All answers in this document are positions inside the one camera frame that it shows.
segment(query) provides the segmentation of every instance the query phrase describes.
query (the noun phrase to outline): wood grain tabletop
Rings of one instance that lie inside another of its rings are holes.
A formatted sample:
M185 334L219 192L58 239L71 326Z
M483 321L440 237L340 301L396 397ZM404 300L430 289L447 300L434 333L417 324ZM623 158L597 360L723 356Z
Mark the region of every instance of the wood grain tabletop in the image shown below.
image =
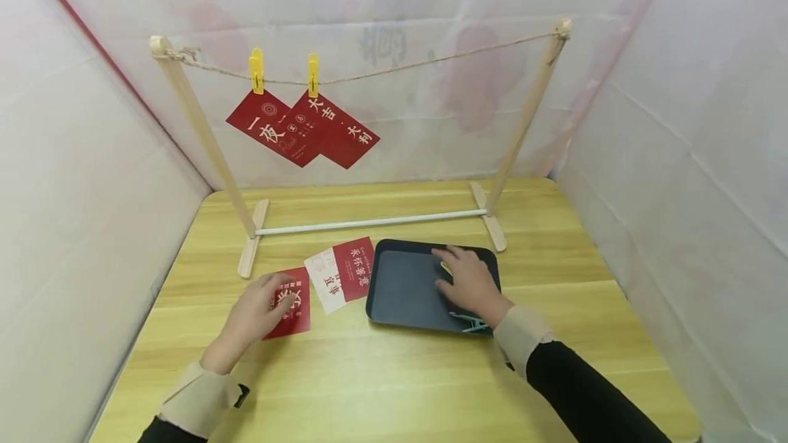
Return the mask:
M489 183L483 183L489 189ZM475 209L468 182L244 191L270 199L265 226ZM675 441L698 435L670 375L575 211L551 180L513 178L497 217L503 292L538 309L555 335ZM480 218L263 237L253 277L302 266L370 236L492 248ZM246 281L245 234L223 192L201 208L90 439L136 442L162 397L222 328ZM255 345L233 371L252 389L212 442L572 442L539 394L489 339L370 323L364 300L326 316L312 290L309 332Z

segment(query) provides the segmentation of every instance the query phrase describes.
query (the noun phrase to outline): red card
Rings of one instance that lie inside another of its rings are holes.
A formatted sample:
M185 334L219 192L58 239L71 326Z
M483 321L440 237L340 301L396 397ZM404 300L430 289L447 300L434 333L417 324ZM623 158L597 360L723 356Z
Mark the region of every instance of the red card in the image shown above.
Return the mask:
M317 98L309 97L308 91L304 92L292 111L309 112L320 118L320 153L344 169L349 169L380 141L376 133L319 92Z
M363 237L328 248L304 261L326 314L367 296L373 258L372 240Z
M335 125L323 141L320 152L348 170L380 141L380 137L339 108L334 122Z
M230 113L227 122L266 148L301 168L320 153L317 130L319 117L296 113L269 90L249 94Z
M264 339L278 338L278 336L300 334L310 329L310 310L309 310L309 274L306 267L298 267L288 271L281 271L291 276L292 279L283 282L276 288L274 296L271 297L271 308L275 308L285 298L287 293L295 294L295 302L285 313L285 316L276 324L271 333Z
M372 261L375 256L372 240L363 237L336 245L333 250L345 301L367 296L369 278L372 277Z

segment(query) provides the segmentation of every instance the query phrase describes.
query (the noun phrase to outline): wooden rack foot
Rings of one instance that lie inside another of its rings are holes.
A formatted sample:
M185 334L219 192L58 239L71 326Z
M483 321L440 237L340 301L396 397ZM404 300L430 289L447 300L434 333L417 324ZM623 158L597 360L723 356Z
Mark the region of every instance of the wooden rack foot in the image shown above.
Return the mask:
M268 199L260 200L254 206L251 220L258 230L263 228L266 211L268 211ZM254 238L247 238L244 250L241 252L241 261L238 262L238 275L244 279L248 279L251 276L251 266L254 264L254 256L257 255L257 245L260 242L260 238L261 236L259 235L255 235Z
M487 209L487 195L484 195L482 186L476 182L471 182L471 192L473 193L473 198L476 199L476 205L479 206L479 209ZM503 235L501 224L498 224L498 219L495 216L483 215L482 221L487 226L487 232L492 238L492 244L495 246L496 252L501 253L506 250L506 237Z

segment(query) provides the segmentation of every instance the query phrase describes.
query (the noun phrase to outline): white fabric wall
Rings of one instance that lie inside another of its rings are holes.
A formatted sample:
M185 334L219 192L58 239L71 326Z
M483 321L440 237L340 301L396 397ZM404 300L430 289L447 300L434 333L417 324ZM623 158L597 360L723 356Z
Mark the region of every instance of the white fabric wall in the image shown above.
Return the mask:
M788 0L655 0L558 182L704 442L788 442Z
M321 78L359 75L546 33L563 15L575 35L555 71L520 156L534 168L569 129L601 45L629 25L632 0L69 0L200 172L221 183L178 109L147 38L202 48L203 61L245 70L250 49L265 75L305 80L310 51ZM366 39L377 38L374 45ZM224 123L247 81L189 69L219 143L243 186L319 185L492 174L546 40L401 73L325 87L382 141L356 167L317 159L304 170ZM287 103L302 89L269 86Z
M0 441L81 442L207 186L56 0L0 24Z

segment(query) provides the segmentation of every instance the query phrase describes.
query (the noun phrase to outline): card on table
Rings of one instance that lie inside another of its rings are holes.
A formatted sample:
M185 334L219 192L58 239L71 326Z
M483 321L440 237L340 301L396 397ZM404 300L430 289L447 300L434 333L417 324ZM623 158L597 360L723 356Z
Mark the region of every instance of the card on table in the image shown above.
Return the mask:
M326 314L367 296L374 248L369 237L336 245L304 261Z
M291 276L290 281L283 282L276 288L274 296L271 297L271 308L279 305L287 293L295 294L295 302L285 313L285 316L276 324L271 333L264 339L278 338L278 336L300 334L306 332L311 327L311 317L309 308L309 273L306 267L298 267L281 271Z
M263 94L249 91L227 122L300 167L317 157L325 137L324 131L318 128L319 116L290 110L269 90Z

